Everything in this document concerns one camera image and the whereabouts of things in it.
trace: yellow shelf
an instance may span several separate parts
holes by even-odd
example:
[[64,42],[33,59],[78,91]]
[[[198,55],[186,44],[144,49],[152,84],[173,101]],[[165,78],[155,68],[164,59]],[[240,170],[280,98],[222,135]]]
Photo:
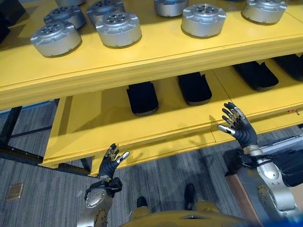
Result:
[[264,117],[281,111],[303,107],[303,83],[292,79],[274,60],[265,60],[279,83],[271,90],[252,90],[232,66],[214,69],[226,93],[250,118]]
[[109,141],[128,148],[209,129],[230,99],[211,70],[205,76],[213,97],[200,106],[186,104],[176,77],[154,81],[159,109],[146,117],[131,112],[127,86],[61,98],[43,164],[96,155]]
[[[82,11],[93,1],[87,1]],[[43,16],[56,7],[55,2],[25,4],[30,17],[23,15],[0,44],[0,109],[303,52],[303,23],[290,15],[299,12],[301,5],[294,5],[295,10],[285,13],[277,24],[263,26],[242,18],[244,1],[204,2],[227,13],[216,37],[187,36],[180,29],[181,17],[157,16],[153,0],[124,0],[126,10],[140,19],[143,36],[139,43],[124,49],[107,48],[87,23],[80,30],[81,46],[59,58],[43,57],[29,41],[43,26]],[[195,3],[201,1],[190,1],[190,5]]]
[[303,22],[303,0],[289,1],[286,13]]
[[266,92],[252,90],[233,67],[205,71],[213,97],[201,106],[185,103],[176,77],[154,81],[159,110],[147,117],[131,113],[126,87],[61,98],[42,165],[92,157],[113,142],[128,149],[213,129],[223,122],[221,108],[228,101],[251,120],[303,107],[303,83],[274,61],[266,60],[266,64],[279,79]]
[[[257,134],[301,124],[303,123],[303,109],[298,109],[297,111],[298,113],[279,113],[271,117],[253,120],[251,121],[251,124]],[[136,165],[199,148],[218,145],[231,140],[234,140],[232,136],[214,129],[211,131],[196,132],[191,135],[177,137],[170,140],[150,143],[140,147],[133,147],[129,148],[130,156],[122,162],[118,168]],[[124,152],[125,150],[122,150],[118,155],[121,155]],[[98,175],[99,166],[103,156],[104,152],[93,157],[91,176]]]

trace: robotic arm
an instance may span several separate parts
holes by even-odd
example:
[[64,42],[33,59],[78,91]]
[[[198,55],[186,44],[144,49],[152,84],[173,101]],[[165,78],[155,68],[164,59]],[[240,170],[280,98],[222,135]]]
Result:
[[99,181],[93,183],[85,192],[85,210],[77,223],[77,227],[105,227],[107,213],[112,206],[112,198],[116,192],[122,190],[122,182],[114,178],[118,165],[124,161],[129,152],[125,152],[117,159],[119,150],[112,144],[106,151],[99,168]]
[[228,116],[222,118],[229,127],[219,124],[217,128],[232,135],[243,148],[244,154],[253,160],[253,167],[248,174],[257,187],[258,198],[264,210],[273,220],[290,218],[298,214],[299,210],[294,196],[283,182],[278,167],[258,146],[257,134],[244,113],[233,103],[224,104],[228,109],[222,111]]

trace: silver cylindrical component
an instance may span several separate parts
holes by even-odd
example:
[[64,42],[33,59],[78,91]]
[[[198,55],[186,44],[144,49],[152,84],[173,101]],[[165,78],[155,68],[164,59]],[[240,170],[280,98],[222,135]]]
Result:
[[44,17],[44,22],[46,24],[56,21],[70,22],[76,29],[86,23],[85,17],[78,6],[58,7]]
[[155,11],[163,17],[176,17],[188,6],[188,0],[154,0]]
[[43,56],[54,57],[70,52],[82,40],[73,24],[53,22],[36,31],[30,41]]
[[116,0],[102,0],[96,1],[86,11],[92,25],[96,25],[96,22],[101,20],[104,15],[109,13],[125,12],[123,2]]
[[183,10],[183,31],[190,35],[208,37],[221,32],[226,14],[223,9],[210,4],[199,4]]
[[123,12],[106,15],[97,22],[96,29],[102,43],[112,47],[133,44],[142,35],[138,17]]
[[242,15],[259,23],[273,24],[278,22],[287,8],[282,0],[248,0]]
[[78,6],[85,2],[85,0],[55,0],[58,6]]

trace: black glove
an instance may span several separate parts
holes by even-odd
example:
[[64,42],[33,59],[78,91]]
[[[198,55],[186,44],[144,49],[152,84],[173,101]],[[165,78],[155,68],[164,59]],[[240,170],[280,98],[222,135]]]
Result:
[[127,151],[115,160],[115,157],[119,153],[119,150],[115,151],[116,148],[117,146],[114,143],[106,151],[99,168],[99,179],[106,177],[112,179],[117,166],[129,156],[129,152]]
[[236,107],[233,103],[224,103],[224,106],[230,110],[222,109],[222,111],[229,117],[222,116],[222,118],[229,124],[230,128],[219,124],[217,128],[223,132],[231,134],[239,142],[242,148],[250,145],[257,145],[258,138],[255,130],[251,126],[244,113]]

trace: black metal frame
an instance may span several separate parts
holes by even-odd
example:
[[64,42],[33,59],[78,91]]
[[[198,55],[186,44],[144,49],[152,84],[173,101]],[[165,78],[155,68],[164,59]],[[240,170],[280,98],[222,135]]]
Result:
[[[48,127],[43,127],[40,129],[30,130],[27,132],[12,135],[16,122],[17,122],[17,119],[21,112],[21,109],[22,109],[21,106],[12,108],[4,123],[2,131],[0,133],[0,158],[5,158],[5,159],[13,160],[16,162],[21,162],[21,163],[26,163],[26,164],[33,165],[33,166],[43,167],[43,166],[39,165],[43,162],[43,156],[35,155],[30,152],[23,151],[23,150],[9,146],[9,140],[11,138],[28,135],[28,134],[32,134],[35,132],[44,131],[44,130],[48,130],[48,129],[52,128],[51,126],[48,126]],[[67,172],[67,173],[71,173],[71,174],[88,176],[90,174],[90,166],[89,166],[87,159],[82,158],[81,163],[83,165],[83,168],[78,167],[78,166],[72,166],[72,165],[69,165],[66,163],[61,163],[61,164],[59,164],[58,168],[55,168],[53,170]]]

